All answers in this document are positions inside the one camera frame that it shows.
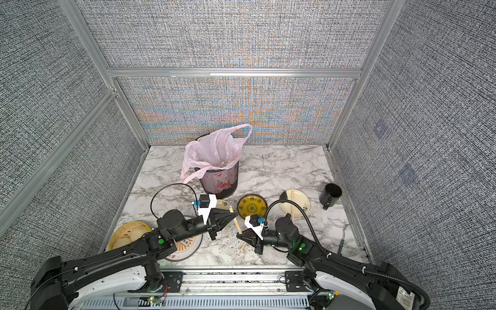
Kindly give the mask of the pair of bare wooden chopsticks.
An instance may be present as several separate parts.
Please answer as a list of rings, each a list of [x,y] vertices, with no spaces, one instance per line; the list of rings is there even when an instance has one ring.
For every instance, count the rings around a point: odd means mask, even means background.
[[[291,196],[290,196],[290,200],[291,200],[291,218],[292,220],[294,220],[295,218],[295,215],[294,215],[294,210],[295,210],[295,207],[294,207],[294,189],[291,189]]]

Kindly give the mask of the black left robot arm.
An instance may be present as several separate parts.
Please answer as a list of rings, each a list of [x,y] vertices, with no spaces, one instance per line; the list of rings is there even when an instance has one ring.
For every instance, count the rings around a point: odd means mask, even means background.
[[[130,244],[76,260],[49,258],[32,280],[25,308],[71,309],[105,294],[157,291],[164,286],[158,262],[177,251],[177,242],[204,233],[214,239],[236,216],[201,208],[197,217],[187,219],[172,209],[157,220],[157,228]]]

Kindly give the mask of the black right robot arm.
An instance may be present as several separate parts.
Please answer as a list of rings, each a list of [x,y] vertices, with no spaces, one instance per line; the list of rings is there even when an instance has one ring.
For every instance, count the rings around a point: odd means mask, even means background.
[[[279,218],[274,229],[259,216],[247,217],[245,225],[237,238],[257,254],[269,246],[286,248],[286,258],[302,268],[297,281],[314,295],[334,291],[370,309],[428,309],[431,305],[427,293],[391,264],[361,263],[324,249],[301,235],[290,215]]]

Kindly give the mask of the wrapped chopsticks pile on table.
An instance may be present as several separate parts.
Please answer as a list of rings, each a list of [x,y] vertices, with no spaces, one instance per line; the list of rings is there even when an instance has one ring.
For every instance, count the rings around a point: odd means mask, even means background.
[[[240,260],[240,259],[241,259],[241,257],[243,257],[243,255],[244,255],[244,253],[245,253],[245,248],[246,248],[246,247],[247,247],[247,243],[245,243],[245,242],[244,242],[244,243],[243,243],[243,245],[241,246],[241,248],[240,248],[240,250],[239,250],[238,254],[236,255],[235,260]]]

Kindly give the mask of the cream small plate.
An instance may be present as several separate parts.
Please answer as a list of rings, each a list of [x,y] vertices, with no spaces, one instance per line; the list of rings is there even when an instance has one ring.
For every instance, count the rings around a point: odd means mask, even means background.
[[[234,212],[234,209],[232,207],[232,204],[229,201],[226,200],[217,200],[216,202],[216,208],[220,210],[226,210],[231,213]]]

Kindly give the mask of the yellow patterned black plate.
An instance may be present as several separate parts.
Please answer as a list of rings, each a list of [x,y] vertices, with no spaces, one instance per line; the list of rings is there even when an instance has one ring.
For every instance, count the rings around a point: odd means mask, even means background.
[[[247,216],[257,214],[264,218],[267,213],[268,204],[260,195],[250,194],[241,197],[237,204],[238,215],[245,219]]]

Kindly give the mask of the black mesh trash bin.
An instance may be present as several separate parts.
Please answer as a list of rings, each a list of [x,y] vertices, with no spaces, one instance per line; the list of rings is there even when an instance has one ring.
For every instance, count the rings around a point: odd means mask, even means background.
[[[238,185],[238,166],[226,170],[208,170],[200,180],[202,187],[208,194],[217,195],[218,198],[225,198],[236,191]]]

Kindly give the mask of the pink plastic trash bag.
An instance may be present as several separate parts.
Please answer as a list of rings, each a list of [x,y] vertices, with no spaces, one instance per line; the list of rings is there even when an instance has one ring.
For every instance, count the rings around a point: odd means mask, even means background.
[[[245,128],[249,128],[246,137],[234,138],[232,136],[232,133]],[[181,182],[186,184],[194,178],[201,180],[210,170],[226,170],[234,167],[239,162],[242,147],[252,132],[252,125],[243,124],[220,129],[189,142],[185,147]]]

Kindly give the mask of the black mug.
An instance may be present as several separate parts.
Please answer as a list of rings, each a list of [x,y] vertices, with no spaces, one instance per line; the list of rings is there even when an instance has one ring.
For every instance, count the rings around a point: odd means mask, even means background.
[[[342,188],[335,183],[328,183],[319,196],[319,201],[324,210],[334,206],[342,196]]]

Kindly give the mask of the yellow steamer basket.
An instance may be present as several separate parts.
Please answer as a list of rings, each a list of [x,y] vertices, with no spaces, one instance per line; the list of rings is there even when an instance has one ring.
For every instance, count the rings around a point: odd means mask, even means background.
[[[111,236],[107,249],[112,251],[113,249],[128,245],[151,231],[152,229],[144,222],[134,221],[125,223]]]

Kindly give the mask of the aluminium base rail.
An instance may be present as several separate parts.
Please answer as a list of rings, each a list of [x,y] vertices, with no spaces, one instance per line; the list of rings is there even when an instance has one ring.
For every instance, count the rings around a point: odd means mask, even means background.
[[[307,288],[301,269],[290,266],[169,266],[168,287],[153,293],[106,293],[77,309],[373,309],[333,277],[326,288]]]

